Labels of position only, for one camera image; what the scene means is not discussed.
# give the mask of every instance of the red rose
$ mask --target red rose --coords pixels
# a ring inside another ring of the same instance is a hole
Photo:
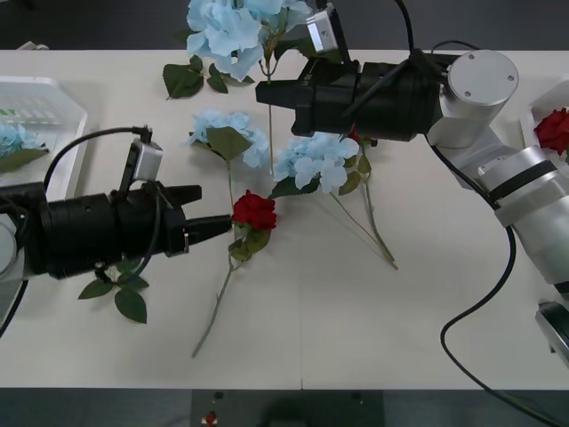
[[[272,230],[276,227],[275,200],[267,200],[247,190],[235,203],[232,219],[249,224],[255,230]]]
[[[554,149],[559,156],[569,146],[569,114],[567,109],[554,110],[535,128],[535,134],[543,149]]]
[[[348,138],[350,138],[351,140],[354,140],[355,142],[357,142],[358,144],[361,141],[361,138],[359,137],[359,135],[356,132],[356,127],[352,127],[352,132],[349,133]]]

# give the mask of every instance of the rose stem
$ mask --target rose stem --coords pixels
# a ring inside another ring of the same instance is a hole
[[[231,274],[234,271],[239,270],[239,267],[241,267],[241,265],[238,265],[237,267],[235,267],[233,265],[233,262],[231,262],[231,255],[229,256],[228,261],[229,261],[228,275],[225,277],[225,282],[223,282],[223,288],[221,289],[220,294],[218,296],[216,296],[215,308],[213,309],[213,314],[212,314],[212,318],[210,319],[210,324],[207,326],[207,329],[205,329],[205,332],[202,335],[202,338],[199,340],[199,343],[197,344],[196,349],[192,353],[193,359],[197,356],[197,353],[199,353],[199,351],[202,349],[202,346],[204,345],[204,342],[207,339],[207,336],[212,331],[213,323],[215,322],[215,318],[217,318],[217,312],[220,309],[221,298],[223,298],[223,295],[225,294],[225,290],[228,287],[229,280],[231,279]]]
[[[365,156],[365,145],[362,144],[362,152],[364,153]],[[380,243],[381,247],[384,250],[384,253],[387,253],[389,256],[389,259],[395,263],[395,257],[393,256],[393,254],[391,253],[391,251],[389,251],[387,245],[385,244],[385,242],[383,241],[383,239],[380,236],[380,232],[377,230],[377,225],[375,223],[375,217],[373,216],[373,211],[375,210],[375,207],[372,204],[372,195],[371,195],[371,191],[370,191],[370,180],[372,179],[372,172],[370,171],[367,175],[367,178],[364,180],[364,185],[365,185],[365,198],[367,201],[367,213],[370,217],[370,223],[372,224],[372,230],[373,230],[373,234],[375,235],[375,237],[377,238],[377,241]]]
[[[336,201],[336,203],[338,205],[340,205],[340,207],[343,209],[343,211],[348,215],[349,219],[352,220],[373,241],[373,243],[375,243],[375,245],[377,245],[377,247],[380,248],[380,250],[383,252],[383,255],[387,258],[387,260],[391,263],[391,265],[393,265],[393,268],[395,270],[399,270],[399,267],[397,267],[397,264],[395,264],[395,261],[393,261],[391,259],[391,257],[385,252],[385,250],[380,245],[380,243],[377,240],[375,240],[375,238],[359,222],[356,221],[356,219],[352,216],[352,214],[348,211],[348,209],[346,209],[346,207],[344,207],[344,205],[336,197],[336,195],[333,193],[330,193],[330,196],[332,196],[332,198]]]

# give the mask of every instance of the plastic basket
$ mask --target plastic basket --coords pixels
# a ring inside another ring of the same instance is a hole
[[[36,133],[37,141],[50,150],[48,156],[22,166],[15,172],[0,173],[0,186],[43,181],[59,149],[84,134],[87,112],[55,80],[42,77],[0,77],[0,121],[23,125]],[[47,197],[73,197],[85,144],[72,149],[60,161],[50,182]]]

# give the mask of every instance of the white basket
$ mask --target white basket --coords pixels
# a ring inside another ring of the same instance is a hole
[[[554,109],[569,109],[569,74],[561,76],[542,96],[529,102],[520,113],[520,123],[526,147],[540,145],[534,129],[541,120],[549,116]],[[544,149],[558,169],[569,175],[569,165],[565,162],[565,155],[560,157],[553,149]]]
[[[57,152],[84,134],[87,112],[55,80],[41,77],[0,77],[0,121],[23,125],[50,150],[48,156],[11,173],[0,173],[0,186],[43,181]],[[58,163],[47,192],[49,200],[73,197],[85,144]]]

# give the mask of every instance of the dark floor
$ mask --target dark floor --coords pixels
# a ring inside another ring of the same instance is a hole
[[[29,1],[35,4],[34,11],[22,6],[24,0],[0,3],[0,49],[15,49],[28,40],[47,44],[51,49],[183,47],[172,33],[186,27],[187,0]],[[406,48],[403,20],[391,0],[334,3],[351,49]],[[422,48],[459,38],[489,49],[569,49],[565,31],[569,2],[564,0],[406,3],[415,41]],[[523,394],[569,424],[569,392]],[[200,391],[192,399],[192,391],[0,389],[0,426],[181,427],[189,426],[192,411],[193,418],[199,419],[199,412],[206,410],[209,402],[209,392]],[[387,391],[382,395],[381,410],[384,419],[377,425],[384,427],[539,425],[482,391]],[[220,425],[237,427],[233,423]]]
[[[36,5],[34,11],[22,6]],[[351,49],[405,49],[392,0],[335,0]],[[565,0],[406,0],[415,40],[449,38],[497,50],[565,50]],[[28,40],[52,49],[178,49],[188,0],[9,0],[0,3],[0,49]]]
[[[525,404],[533,402],[555,416],[562,425],[569,424],[566,393],[515,394]],[[264,427],[261,422],[269,414],[274,417],[283,409],[309,417],[312,427],[541,425],[482,391],[362,391],[355,395],[353,391],[225,391],[223,399],[216,399],[214,391],[4,389],[0,390],[0,425],[200,427],[201,419],[213,410],[220,427]]]

